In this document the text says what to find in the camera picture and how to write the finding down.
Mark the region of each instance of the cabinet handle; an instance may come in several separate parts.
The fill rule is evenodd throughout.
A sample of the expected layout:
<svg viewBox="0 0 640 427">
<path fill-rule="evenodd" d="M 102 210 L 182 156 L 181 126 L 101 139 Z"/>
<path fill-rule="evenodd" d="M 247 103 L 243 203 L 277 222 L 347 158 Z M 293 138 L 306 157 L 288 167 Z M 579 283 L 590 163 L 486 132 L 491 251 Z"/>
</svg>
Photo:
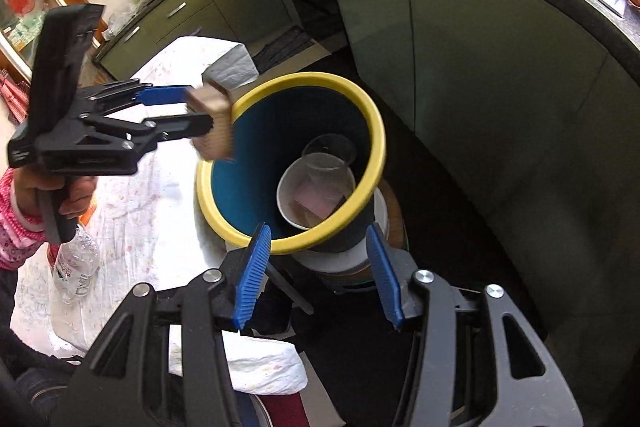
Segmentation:
<svg viewBox="0 0 640 427">
<path fill-rule="evenodd" d="M 133 31 L 129 35 L 124 37 L 123 42 L 127 42 L 130 38 L 132 38 L 132 36 L 135 35 L 139 29 L 140 29 L 140 26 L 136 26 L 135 28 L 133 28 Z"/>
<path fill-rule="evenodd" d="M 167 15 L 166 18 L 168 19 L 169 17 L 173 17 L 175 14 L 177 14 L 182 8 L 184 8 L 185 6 L 187 6 L 187 3 L 183 2 L 182 4 L 180 4 L 180 6 L 178 6 L 177 8 L 171 10 Z"/>
</svg>

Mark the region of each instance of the dark floor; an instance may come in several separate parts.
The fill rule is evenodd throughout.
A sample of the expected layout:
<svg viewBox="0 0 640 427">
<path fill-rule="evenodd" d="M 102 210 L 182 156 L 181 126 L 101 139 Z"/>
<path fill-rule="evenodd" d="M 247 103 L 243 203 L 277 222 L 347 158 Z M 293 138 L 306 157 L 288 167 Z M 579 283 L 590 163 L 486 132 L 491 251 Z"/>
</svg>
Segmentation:
<svg viewBox="0 0 640 427">
<path fill-rule="evenodd" d="M 366 89 L 348 48 L 305 71 L 339 74 Z M 540 316 L 492 231 L 436 158 L 385 103 L 369 94 L 385 122 L 384 176 L 400 202 L 418 266 L 454 286 L 476 290 L 489 283 L 503 286 L 544 337 Z M 392 330 L 377 292 L 334 295 L 312 278 L 305 290 L 316 313 L 312 320 L 293 318 L 299 349 L 306 352 L 350 426 L 388 427 L 399 400 L 411 336 Z"/>
</svg>

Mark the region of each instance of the metal screw head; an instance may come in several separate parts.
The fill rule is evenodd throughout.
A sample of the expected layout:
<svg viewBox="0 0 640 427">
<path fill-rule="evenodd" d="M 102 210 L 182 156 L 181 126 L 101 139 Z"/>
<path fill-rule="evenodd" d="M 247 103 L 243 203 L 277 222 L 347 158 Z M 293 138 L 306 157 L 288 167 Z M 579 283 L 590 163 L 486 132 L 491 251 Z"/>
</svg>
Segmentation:
<svg viewBox="0 0 640 427">
<path fill-rule="evenodd" d="M 151 286 L 149 286 L 146 282 L 140 282 L 133 286 L 133 295 L 136 297 L 144 297 L 145 295 L 149 295 L 151 291 Z"/>
<path fill-rule="evenodd" d="M 222 272 L 215 268 L 211 268 L 202 274 L 202 278 L 207 282 L 218 282 L 222 279 Z"/>
<path fill-rule="evenodd" d="M 433 282 L 433 279 L 434 279 L 433 273 L 430 272 L 429 270 L 418 270 L 414 274 L 414 277 L 415 277 L 415 280 L 417 280 L 417 282 L 422 282 L 425 284 Z"/>
<path fill-rule="evenodd" d="M 494 299 L 499 299 L 504 295 L 504 289 L 500 285 L 490 284 L 489 286 L 486 287 L 486 293 L 487 295 L 489 295 L 490 297 L 493 297 Z"/>
</svg>

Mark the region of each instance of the plastic water bottle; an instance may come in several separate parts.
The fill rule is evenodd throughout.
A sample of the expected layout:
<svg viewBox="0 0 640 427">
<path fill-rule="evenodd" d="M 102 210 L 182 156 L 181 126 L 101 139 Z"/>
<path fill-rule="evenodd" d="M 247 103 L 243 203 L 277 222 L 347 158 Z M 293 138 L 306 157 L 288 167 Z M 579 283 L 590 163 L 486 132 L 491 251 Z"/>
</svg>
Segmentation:
<svg viewBox="0 0 640 427">
<path fill-rule="evenodd" d="M 100 262 L 100 251 L 95 239 L 78 223 L 76 237 L 60 246 L 52 275 L 63 302 L 71 304 L 84 297 Z"/>
</svg>

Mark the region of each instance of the person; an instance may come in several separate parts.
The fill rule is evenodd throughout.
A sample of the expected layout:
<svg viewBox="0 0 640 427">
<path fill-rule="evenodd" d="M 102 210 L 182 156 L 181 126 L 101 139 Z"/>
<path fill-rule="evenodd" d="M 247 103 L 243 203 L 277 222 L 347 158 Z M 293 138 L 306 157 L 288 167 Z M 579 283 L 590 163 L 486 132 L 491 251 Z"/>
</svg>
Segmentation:
<svg viewBox="0 0 640 427">
<path fill-rule="evenodd" d="M 0 178 L 0 325 L 11 323 L 18 268 L 45 240 L 36 189 L 56 190 L 64 183 L 63 176 L 49 174 L 36 165 L 9 168 Z M 96 183 L 95 176 L 81 176 L 73 181 L 68 199 L 58 210 L 60 214 L 69 218 L 84 214 Z"/>
<path fill-rule="evenodd" d="M 81 176 L 69 187 L 69 197 L 58 211 L 79 217 L 87 210 L 97 183 L 94 176 Z M 15 307 L 18 269 L 45 241 L 44 224 L 36 190 L 56 190 L 63 176 L 29 165 L 7 169 L 0 178 L 0 358 L 14 379 L 31 368 L 71 372 L 73 366 L 47 357 L 24 344 L 10 329 Z"/>
</svg>

